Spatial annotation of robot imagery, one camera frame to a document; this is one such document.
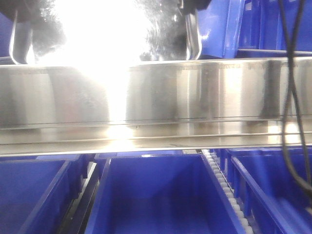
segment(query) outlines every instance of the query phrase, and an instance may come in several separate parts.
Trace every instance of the bright light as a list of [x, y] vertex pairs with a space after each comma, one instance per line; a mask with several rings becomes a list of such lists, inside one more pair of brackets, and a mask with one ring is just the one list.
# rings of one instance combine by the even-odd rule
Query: bright light
[[124, 125], [110, 126], [106, 132], [106, 135], [112, 139], [129, 139], [133, 136], [132, 130]]
[[140, 61], [148, 51], [151, 22], [133, 0], [56, 0], [55, 20], [63, 26], [67, 42], [38, 63], [118, 67]]
[[131, 140], [113, 140], [111, 144], [105, 146], [105, 150], [108, 152], [128, 152], [135, 151]]
[[210, 31], [209, 31], [207, 34], [202, 35], [202, 36], [201, 36], [201, 39], [202, 39], [202, 40], [207, 40], [208, 37], [209, 37], [209, 35], [210, 35]]
[[241, 104], [242, 104], [242, 69], [229, 68], [225, 69], [224, 82], [226, 92], [224, 94], [226, 102], [225, 104], [225, 116], [240, 116], [241, 115]]
[[300, 138], [299, 138], [299, 128], [297, 124], [294, 123], [289, 123], [286, 125], [286, 133], [296, 133], [293, 135], [286, 135], [286, 142], [288, 144], [291, 143], [299, 143]]
[[277, 144], [280, 139], [280, 127], [277, 121], [268, 121], [268, 133], [272, 134], [268, 137], [269, 144]]

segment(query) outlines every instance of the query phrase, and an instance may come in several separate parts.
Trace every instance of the blue crate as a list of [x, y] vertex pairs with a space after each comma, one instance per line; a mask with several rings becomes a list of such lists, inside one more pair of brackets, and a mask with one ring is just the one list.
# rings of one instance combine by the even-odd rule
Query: blue crate
[[212, 0], [198, 12], [202, 58], [234, 58], [243, 16], [244, 0]]
[[88, 170], [88, 163], [90, 161], [89, 154], [72, 154], [72, 155], [41, 155], [41, 156], [4, 156], [0, 157], [1, 161], [8, 161], [8, 160], [69, 160], [69, 177], [70, 177], [70, 185], [71, 191], [74, 194], [75, 198], [78, 197], [78, 193], [82, 190], [82, 179], [87, 178], [87, 170]]
[[141, 156], [141, 155], [182, 155], [182, 150], [151, 150], [151, 151], [130, 151], [130, 152], [113, 152], [96, 154], [94, 162], [98, 164], [99, 171], [104, 169], [105, 162], [111, 157], [128, 157], [128, 156]]
[[[311, 57], [312, 51], [296, 51], [296, 57]], [[286, 50], [260, 50], [260, 49], [238, 49], [236, 57], [239, 58], [276, 58], [287, 57]]]
[[[306, 178], [302, 150], [292, 151], [291, 158]], [[312, 233], [309, 199], [288, 172], [281, 150], [233, 156], [232, 162], [234, 196], [241, 198], [245, 216], [253, 215], [263, 234]]]
[[[284, 0], [288, 31], [291, 33], [299, 0]], [[312, 0], [306, 0], [297, 39], [297, 51], [312, 51]], [[239, 36], [245, 49], [286, 50], [277, 0], [246, 0]]]
[[[291, 154], [302, 154], [302, 148], [290, 147]], [[309, 153], [312, 153], [312, 148], [308, 147]], [[212, 149], [211, 153], [215, 153], [220, 158], [220, 169], [226, 175], [227, 181], [230, 186], [233, 187], [234, 181], [234, 165], [231, 161], [232, 156], [243, 155], [266, 155], [266, 154], [278, 154], [281, 155], [282, 149], [279, 147], [259, 147], [259, 148], [232, 148], [232, 149]]]
[[0, 13], [0, 57], [9, 56], [13, 22]]
[[0, 163], [0, 233], [55, 233], [71, 202], [69, 161]]
[[204, 156], [108, 159], [86, 234], [245, 233]]

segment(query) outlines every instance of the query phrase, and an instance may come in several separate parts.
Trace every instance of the stainless steel rail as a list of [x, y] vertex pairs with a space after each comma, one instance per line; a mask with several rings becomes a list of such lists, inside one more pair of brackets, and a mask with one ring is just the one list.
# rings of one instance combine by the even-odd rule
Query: stainless steel rail
[[[287, 72], [285, 58], [0, 66], [0, 154], [278, 145]], [[295, 77], [312, 143], [312, 58]]]

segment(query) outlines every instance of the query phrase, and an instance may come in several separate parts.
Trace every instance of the black cable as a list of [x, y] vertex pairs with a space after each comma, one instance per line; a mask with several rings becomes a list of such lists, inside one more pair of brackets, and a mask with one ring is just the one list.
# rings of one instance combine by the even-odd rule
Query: black cable
[[[299, 106], [298, 93], [297, 93], [296, 85], [294, 82], [294, 70], [293, 70], [293, 65], [294, 65], [293, 57], [294, 57], [294, 51], [296, 48], [296, 39], [297, 39], [298, 32], [299, 32], [299, 26], [300, 26], [300, 21], [301, 21], [302, 14], [303, 14], [305, 0], [300, 0], [300, 2], [299, 2], [299, 8], [297, 11], [297, 15], [296, 15], [296, 19], [295, 19], [295, 23], [294, 23], [294, 27], [293, 27], [292, 40], [291, 41], [289, 38], [287, 26], [286, 26], [286, 16], [285, 16], [285, 9], [284, 9], [284, 5], [283, 5], [283, 1], [278, 0], [278, 3], [280, 6], [280, 12], [281, 12], [281, 17], [282, 17], [284, 39], [285, 39], [286, 46], [287, 46], [287, 57], [288, 57], [288, 67], [289, 67], [288, 88], [287, 88], [286, 101], [285, 101], [284, 112], [283, 112], [283, 117], [282, 117], [283, 157], [284, 157], [285, 163], [288, 167], [288, 170], [290, 171], [290, 173], [294, 177], [295, 181], [304, 190], [304, 192], [312, 199], [310, 160], [309, 160], [308, 149], [306, 146], [304, 131], [303, 131], [302, 115], [301, 115], [300, 106]], [[298, 175], [298, 173], [297, 173], [295, 167], [293, 166], [293, 163], [289, 157], [289, 152], [288, 152], [288, 148], [286, 145], [286, 123], [287, 123], [289, 106], [291, 103], [291, 94], [293, 96], [295, 109], [296, 109], [296, 119], [297, 119], [297, 124], [299, 127], [299, 134], [300, 134], [300, 140], [301, 140], [302, 148], [303, 148], [303, 155], [304, 155], [304, 159], [305, 159], [305, 169], [306, 169], [308, 182], [306, 182], [303, 178], [301, 178]]]

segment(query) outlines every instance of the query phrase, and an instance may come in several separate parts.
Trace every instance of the black wire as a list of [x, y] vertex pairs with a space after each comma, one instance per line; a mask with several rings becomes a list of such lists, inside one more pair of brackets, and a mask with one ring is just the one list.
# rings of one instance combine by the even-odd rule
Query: black wire
[[[302, 125], [302, 116], [301, 116], [301, 111], [300, 111], [300, 106], [299, 106], [299, 100], [298, 100], [298, 93], [296, 89], [296, 85], [294, 82], [294, 51], [296, 48], [296, 39], [298, 36], [299, 32], [299, 26], [300, 26], [300, 21], [302, 18], [303, 14], [303, 9], [304, 9], [304, 3], [305, 0], [300, 0], [299, 2], [299, 8], [297, 11], [294, 27], [293, 27], [293, 32], [292, 32], [292, 40], [290, 41], [289, 39], [289, 34], [286, 26], [286, 16], [285, 16], [285, 9], [283, 5], [282, 0], [278, 0], [279, 6], [280, 6], [280, 12], [281, 12], [281, 17], [282, 17], [282, 26], [283, 26], [283, 31], [284, 31], [284, 38], [287, 46], [287, 57], [288, 57], [288, 67], [289, 67], [289, 76], [288, 76], [288, 88], [287, 88], [287, 95], [286, 95], [286, 101], [284, 105], [284, 112], [283, 112], [283, 117], [282, 117], [282, 145], [283, 145], [283, 156], [285, 163], [288, 167], [288, 170], [294, 177], [295, 181], [298, 183], [298, 185], [304, 190], [304, 192], [312, 198], [312, 186], [311, 186], [311, 169], [310, 169], [310, 160], [309, 160], [309, 154], [308, 154], [308, 149], [306, 146], [306, 141], [305, 141], [305, 136], [304, 136], [304, 131], [303, 131], [303, 125]], [[287, 115], [289, 111], [289, 106], [291, 103], [291, 94], [294, 99], [294, 104], [295, 104], [295, 109], [296, 109], [296, 119], [297, 119], [297, 124], [299, 127], [299, 133], [300, 133], [300, 140], [302, 143], [302, 148], [303, 148], [303, 155], [305, 159], [305, 169], [306, 169], [306, 174], [307, 174], [307, 180], [306, 182], [303, 178], [301, 178], [295, 167], [293, 166], [293, 163], [289, 157], [289, 152], [288, 148], [286, 145], [286, 123], [287, 123]]]

